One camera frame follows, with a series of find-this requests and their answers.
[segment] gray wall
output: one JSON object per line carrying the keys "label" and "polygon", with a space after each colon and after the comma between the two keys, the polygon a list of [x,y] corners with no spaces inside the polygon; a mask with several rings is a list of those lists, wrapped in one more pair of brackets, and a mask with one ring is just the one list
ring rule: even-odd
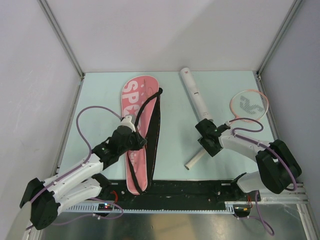
{"label": "gray wall", "polygon": [[0,1],[0,239],[28,181],[49,177],[78,77],[36,0]]}
{"label": "gray wall", "polygon": [[262,73],[280,136],[302,168],[320,224],[320,1],[306,0]]}

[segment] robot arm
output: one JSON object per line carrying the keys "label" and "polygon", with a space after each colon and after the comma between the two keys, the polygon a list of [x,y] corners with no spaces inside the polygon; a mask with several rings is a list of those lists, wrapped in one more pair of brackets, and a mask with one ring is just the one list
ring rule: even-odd
{"label": "robot arm", "polygon": [[267,146],[278,154],[294,178],[302,173],[287,145],[279,139],[274,142],[267,142],[246,136],[246,139],[252,140],[250,142],[235,137],[229,124],[216,127],[208,119],[200,121],[195,128],[201,134],[198,141],[212,157],[225,148],[246,156],[257,163],[257,172],[243,173],[235,179],[238,187],[245,193],[267,188],[273,193],[280,194],[292,182],[284,166],[279,161],[275,162],[276,157],[262,146]]}
{"label": "robot arm", "polygon": [[68,171],[44,181],[31,180],[20,208],[31,201],[30,221],[37,230],[46,228],[64,209],[103,193],[110,182],[98,173],[116,163],[125,152],[140,150],[146,143],[147,140],[136,131],[132,117],[126,116],[111,137],[93,148],[88,160],[81,160]]}

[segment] white wall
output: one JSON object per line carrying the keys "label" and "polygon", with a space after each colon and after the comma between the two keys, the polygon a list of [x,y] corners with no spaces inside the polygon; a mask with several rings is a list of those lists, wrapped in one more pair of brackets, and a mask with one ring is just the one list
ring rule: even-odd
{"label": "white wall", "polygon": [[320,1],[306,0],[262,73],[281,137],[302,168],[320,224]]}
{"label": "white wall", "polygon": [[48,0],[84,72],[257,70],[294,0]]}
{"label": "white wall", "polygon": [[53,169],[78,77],[36,0],[0,2],[0,239]]}

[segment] metal frame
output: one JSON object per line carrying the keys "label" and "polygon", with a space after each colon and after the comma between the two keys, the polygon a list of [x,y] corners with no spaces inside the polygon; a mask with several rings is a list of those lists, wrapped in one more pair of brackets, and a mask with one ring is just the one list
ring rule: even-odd
{"label": "metal frame", "polygon": [[[65,50],[65,53],[67,54],[68,58],[70,59],[74,69],[76,70],[77,74],[79,75],[79,77],[81,78],[81,80],[84,79],[85,73],[82,71],[81,66],[79,65],[77,58],[75,56],[75,54],[72,51],[72,48],[70,47],[53,11],[51,10],[47,0],[37,0],[41,9],[43,10],[45,16],[47,17],[54,33],[56,34],[58,40],[60,41],[63,49]],[[261,79],[261,73],[263,72],[263,70],[266,68],[266,65],[268,64],[268,62],[271,60],[272,56],[274,55],[275,51],[277,50],[277,47],[279,46],[279,44],[281,43],[284,35],[286,34],[286,32],[288,31],[289,27],[291,26],[293,20],[295,19],[297,13],[299,12],[300,8],[302,7],[304,3],[304,0],[295,0],[289,10],[289,12],[287,13],[279,31],[277,32],[270,48],[268,49],[265,57],[263,58],[263,61],[261,62],[258,70],[256,72],[254,72],[253,74],[255,74],[255,79],[256,79],[256,84],[257,87],[259,89],[260,92],[265,93],[265,88],[263,85],[263,81]],[[60,143],[60,149],[59,149],[59,153],[56,157],[56,161],[55,161],[55,167],[52,170],[52,175],[55,174],[58,170],[59,170],[59,165],[61,163],[62,160],[62,156],[63,156],[63,152],[65,150],[66,144],[67,144],[67,139],[68,139],[68,135],[70,132],[70,128],[72,125],[72,121],[74,118],[74,114],[75,114],[75,110],[76,110],[76,106],[79,100],[79,96],[81,93],[81,88],[82,88],[82,82],[79,82],[79,86],[77,87],[76,90],[76,94],[72,103],[72,107],[70,110],[70,114],[69,114],[69,119],[68,122],[66,124],[65,127],[65,131],[64,131],[64,135],[63,138],[61,140]],[[275,124],[275,119],[273,117],[273,113],[272,110],[269,109],[268,113],[267,113],[267,119],[268,122],[270,124],[271,127],[271,132],[274,138],[279,138],[279,133],[277,130],[277,126]],[[314,239],[320,239],[320,234],[319,234],[319,229],[318,229],[318,225],[315,221],[315,218],[313,216],[313,212],[311,210],[311,206],[308,200],[308,196],[306,195],[306,191],[304,188],[303,183],[299,183],[298,184],[298,191],[293,193],[293,192],[288,192],[288,191],[284,191],[282,194],[280,195],[275,195],[273,193],[270,192],[261,192],[261,203],[262,204],[296,204],[297,208],[298,208],[298,212],[300,214],[300,218],[304,227],[304,231],[305,234],[307,236],[308,240],[314,240]],[[68,209],[68,212],[82,212],[85,213],[87,210],[84,210],[84,206],[82,206],[83,204],[88,204],[88,203],[80,203],[77,204],[74,207],[71,207],[70,209]],[[224,213],[231,213],[233,212],[233,207],[232,204],[235,204],[235,202],[226,202],[226,206],[228,207],[227,212]],[[37,231],[34,228],[31,229],[31,231],[25,235],[26,240],[36,240],[39,239],[41,237],[41,231]]]}

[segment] black bag strap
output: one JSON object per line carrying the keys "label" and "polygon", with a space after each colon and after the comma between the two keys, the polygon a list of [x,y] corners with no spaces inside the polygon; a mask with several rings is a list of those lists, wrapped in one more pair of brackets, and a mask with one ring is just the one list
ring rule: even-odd
{"label": "black bag strap", "polygon": [[[153,94],[152,96],[150,96],[141,106],[141,108],[139,109],[139,112],[138,114],[136,115],[136,119],[135,119],[135,122],[134,122],[134,126],[137,127],[138,126],[138,123],[139,123],[139,119],[141,117],[141,114],[143,112],[143,110],[145,109],[145,107],[147,106],[148,103],[150,103],[150,101],[154,98],[158,98],[161,94],[162,94],[163,90],[161,87],[159,87],[159,91],[157,91],[155,94]],[[135,174],[135,169],[134,169],[134,166],[132,165],[131,161],[130,161],[130,156],[129,156],[129,153],[126,152],[126,156],[127,156],[127,161],[128,161],[128,165],[129,165],[129,170],[130,170],[130,173],[131,173],[131,177],[132,177],[132,181],[133,181],[133,184],[134,184],[134,187],[135,189],[138,191],[138,193],[140,195],[142,195],[144,192],[142,191],[141,187],[139,186],[139,183],[138,183],[138,179],[137,179],[137,176]]]}

